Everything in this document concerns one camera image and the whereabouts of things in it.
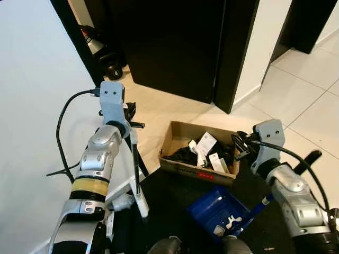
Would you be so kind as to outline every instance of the beige floor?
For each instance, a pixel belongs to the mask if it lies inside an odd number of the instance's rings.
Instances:
[[[126,101],[137,103],[135,121],[139,150],[150,172],[159,167],[157,153],[171,120],[251,132],[256,123],[281,119],[285,147],[306,156],[320,149],[323,156],[313,165],[327,193],[330,206],[339,207],[339,34],[329,38],[310,55],[290,50],[271,66],[261,91],[227,115],[216,106],[137,85],[128,68],[121,79]],[[293,158],[282,155],[291,165]],[[316,196],[319,191],[304,174]]]

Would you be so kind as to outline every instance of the black tabletop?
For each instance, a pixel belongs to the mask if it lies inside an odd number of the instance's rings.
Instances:
[[[142,183],[149,205],[149,216],[142,219],[136,204],[115,213],[113,249],[116,253],[147,253],[154,243],[171,235],[179,237],[189,253],[222,253],[205,230],[197,225],[186,208],[215,187],[199,179],[161,169]],[[228,188],[247,208],[253,208],[270,192],[263,179],[254,176],[245,164]],[[276,202],[262,211],[239,236],[255,254],[295,253]]]

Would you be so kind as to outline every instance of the red label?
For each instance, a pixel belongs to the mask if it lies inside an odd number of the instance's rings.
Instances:
[[[198,176],[201,178],[206,178],[206,179],[214,179],[214,175],[209,174],[209,173],[203,173],[203,172],[198,172]]]

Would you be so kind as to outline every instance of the yellow tape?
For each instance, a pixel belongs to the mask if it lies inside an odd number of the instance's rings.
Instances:
[[[94,192],[106,196],[108,191],[108,183],[98,179],[80,178],[76,179],[72,184],[71,192],[74,191]]]

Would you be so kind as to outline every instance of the open cardboard box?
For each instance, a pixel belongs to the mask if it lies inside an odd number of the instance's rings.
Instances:
[[[200,168],[197,166],[163,158],[164,156],[172,155],[180,148],[187,147],[188,143],[192,139],[200,139],[206,131],[209,132],[218,141],[224,144],[233,144],[231,135],[237,135],[237,133],[233,131],[172,121],[168,126],[163,145],[158,155],[160,168],[181,175],[206,180],[219,185],[231,185],[239,171],[238,161],[234,160],[233,165],[227,165],[230,172],[230,174],[227,174],[217,172],[212,169]]]

